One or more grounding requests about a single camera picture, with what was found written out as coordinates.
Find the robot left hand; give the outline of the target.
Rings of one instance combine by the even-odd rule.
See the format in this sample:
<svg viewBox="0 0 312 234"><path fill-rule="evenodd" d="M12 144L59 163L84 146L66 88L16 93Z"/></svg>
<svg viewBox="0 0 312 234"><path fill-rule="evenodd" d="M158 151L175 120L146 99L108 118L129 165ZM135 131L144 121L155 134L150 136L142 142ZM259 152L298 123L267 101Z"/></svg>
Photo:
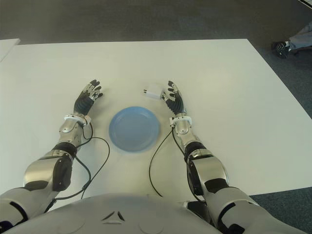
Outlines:
<svg viewBox="0 0 312 234"><path fill-rule="evenodd" d="M74 113L88 115L95 101L102 97L100 81L94 79L81 91L74 104Z"/></svg>

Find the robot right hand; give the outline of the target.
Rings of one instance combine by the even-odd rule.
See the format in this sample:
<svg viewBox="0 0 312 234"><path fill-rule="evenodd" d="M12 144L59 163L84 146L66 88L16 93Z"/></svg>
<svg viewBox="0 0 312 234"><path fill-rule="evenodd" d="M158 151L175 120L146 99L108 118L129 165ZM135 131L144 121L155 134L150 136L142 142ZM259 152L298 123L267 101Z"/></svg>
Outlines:
<svg viewBox="0 0 312 234"><path fill-rule="evenodd" d="M168 93L162 92L161 99L164 100L168 108L174 113L174 115L186 114L186 108L184 106L182 94L179 91L177 85L168 81Z"/></svg>

